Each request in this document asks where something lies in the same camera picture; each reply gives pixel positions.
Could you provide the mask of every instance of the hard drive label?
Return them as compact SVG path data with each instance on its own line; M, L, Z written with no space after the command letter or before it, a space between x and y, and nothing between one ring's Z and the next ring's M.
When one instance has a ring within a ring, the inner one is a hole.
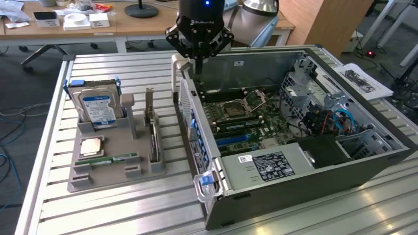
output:
M110 97L108 95L84 97L82 102L90 122L96 125L108 125L114 122L113 108L109 107Z
M264 181L275 180L295 174L283 152L252 157L252 161Z

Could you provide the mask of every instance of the side panel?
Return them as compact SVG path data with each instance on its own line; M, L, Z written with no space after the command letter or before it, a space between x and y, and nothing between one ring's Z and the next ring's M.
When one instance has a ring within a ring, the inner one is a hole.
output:
M411 154L406 151L403 158ZM332 193L360 186L384 168L396 156L386 156L312 174L269 187L220 198L207 216L207 230L237 223Z

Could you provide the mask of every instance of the gray floor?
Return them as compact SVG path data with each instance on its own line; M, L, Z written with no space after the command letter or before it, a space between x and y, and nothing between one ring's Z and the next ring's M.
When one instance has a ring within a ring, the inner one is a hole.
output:
M374 20L375 16L364 18L359 26L360 33L367 31ZM387 22L382 25L380 30L386 28L386 25ZM379 37L380 32L382 31L378 31L375 33L368 44L364 46L364 50L374 47L375 40ZM418 35L408 32L406 29L399 28L384 48L387 54L382 55L378 53L378 56L374 59L375 63L384 64L395 76L400 75L404 71L404 68L399 67L399 63L403 57L407 55L408 51L415 46L416 42ZM116 53L116 46L113 43L98 43L97 45L98 49L92 49L89 44L65 45L61 47L70 54ZM147 47L147 42L130 45L132 49L129 51L171 49L169 45L164 41L155 41L155 48L152 49ZM37 46L29 47L29 50L34 51L37 48ZM0 56L0 109L10 106L22 107L34 103L48 102L52 98L53 87L60 69L61 55L54 50L50 50L44 55L41 55L41 58L29 64L34 68L33 75L25 74L21 71L20 62L26 56L28 53L20 52L17 47L10 47L8 53ZM356 63L363 69L367 69L372 66L370 62L356 58L351 53L343 54L340 56L340 60L343 63ZM379 68L368 70L367 73L384 85L390 85L391 77L387 74L382 75ZM45 108L46 107L36 110L36 112L42 112ZM9 156L13 158L16 163L22 187L20 197L13 202L14 204L20 204L22 202L37 145L44 128L44 122L45 116L32 118L28 117L25 121L25 133L12 144L5 146ZM12 124L0 122L0 137L12 128ZM1 167L0 177L4 175L4 172L5 168ZM14 193L16 180L13 175L9 174L5 181L0 184L0 204L8 203L10 198L13 198ZM0 234L13 234L18 213L20 207L8 208L0 212Z

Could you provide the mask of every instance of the desk lamp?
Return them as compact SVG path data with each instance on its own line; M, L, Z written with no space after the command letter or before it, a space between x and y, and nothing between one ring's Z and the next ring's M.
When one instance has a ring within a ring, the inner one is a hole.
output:
M151 18L156 16L157 9L153 6L143 4L143 0L137 0L137 4L129 5L124 8L124 12L134 18Z

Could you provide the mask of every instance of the wooden cabinet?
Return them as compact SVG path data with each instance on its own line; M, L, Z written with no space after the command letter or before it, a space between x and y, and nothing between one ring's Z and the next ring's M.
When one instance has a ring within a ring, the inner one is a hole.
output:
M280 0L295 25L287 45L320 44L333 56L343 51L372 0Z

